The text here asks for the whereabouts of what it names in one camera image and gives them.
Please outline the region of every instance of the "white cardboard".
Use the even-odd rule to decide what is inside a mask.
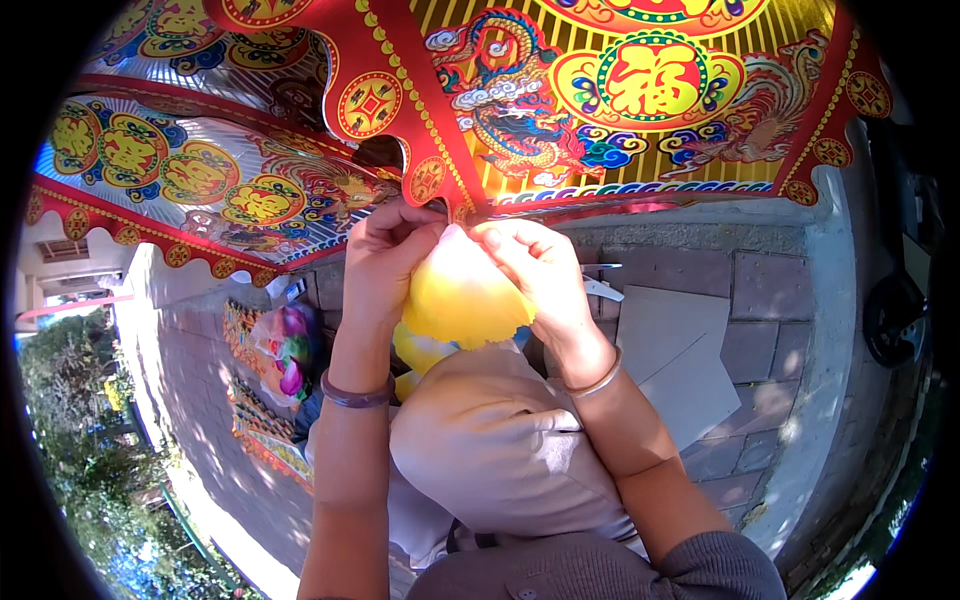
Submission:
[[[633,285],[624,295],[623,367],[683,449],[740,407],[720,362],[730,301]]]

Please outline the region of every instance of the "gray sweater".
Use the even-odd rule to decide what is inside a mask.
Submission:
[[[694,536],[655,570],[623,545],[590,533],[458,552],[432,564],[407,600],[784,599],[773,563],[730,532]]]

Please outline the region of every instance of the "tree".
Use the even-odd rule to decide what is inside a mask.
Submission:
[[[43,426],[85,431],[122,417],[106,406],[103,381],[115,371],[113,335],[102,308],[85,317],[67,317],[41,329],[19,352],[27,401]]]
[[[113,388],[129,412],[133,384],[114,359],[115,336],[106,323],[102,309],[62,319],[24,343],[18,356],[37,449],[60,511],[115,595],[230,598],[166,505],[148,510],[133,500],[165,480],[169,452],[121,437],[131,428],[124,412],[109,407],[103,386],[115,372]],[[223,566],[242,581],[229,563]]]

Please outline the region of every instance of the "wrist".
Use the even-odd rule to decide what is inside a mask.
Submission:
[[[330,354],[330,384],[352,394],[382,388],[390,374],[392,334],[393,329],[382,321],[361,321],[344,311]]]
[[[616,350],[600,328],[590,321],[562,340],[544,342],[560,366],[566,387],[586,388],[602,379],[616,362]]]

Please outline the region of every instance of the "yellow paper flower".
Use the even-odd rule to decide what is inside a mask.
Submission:
[[[394,328],[394,349],[403,362],[421,375],[458,350],[449,342],[438,342],[428,335],[411,333],[405,323],[398,323]]]
[[[400,402],[406,400],[414,392],[422,377],[416,371],[408,371],[396,379],[394,394]]]
[[[510,339],[536,312],[487,253],[450,225],[414,271],[403,322],[412,333],[473,350]]]

